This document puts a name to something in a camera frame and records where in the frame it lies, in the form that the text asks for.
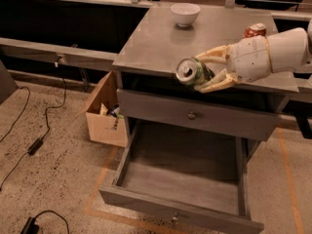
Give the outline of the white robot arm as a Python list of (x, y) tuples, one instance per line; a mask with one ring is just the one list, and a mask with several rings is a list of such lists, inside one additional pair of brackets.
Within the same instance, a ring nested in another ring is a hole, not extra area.
[(210, 81), (195, 85), (200, 93), (210, 93), (266, 78), (274, 73), (311, 71), (311, 33), (298, 27), (266, 35), (262, 22), (250, 24), (242, 40), (219, 46), (196, 56), (201, 63), (218, 63), (224, 68)]

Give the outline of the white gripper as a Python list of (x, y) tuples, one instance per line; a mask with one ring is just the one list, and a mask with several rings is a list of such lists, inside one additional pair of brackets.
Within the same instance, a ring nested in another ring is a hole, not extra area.
[(227, 64), (210, 81), (196, 85), (195, 91), (202, 94), (233, 87), (243, 81), (255, 81), (269, 76), (272, 64), (268, 42), (264, 36), (244, 38), (236, 44), (222, 45), (209, 49), (195, 57), (201, 63)]

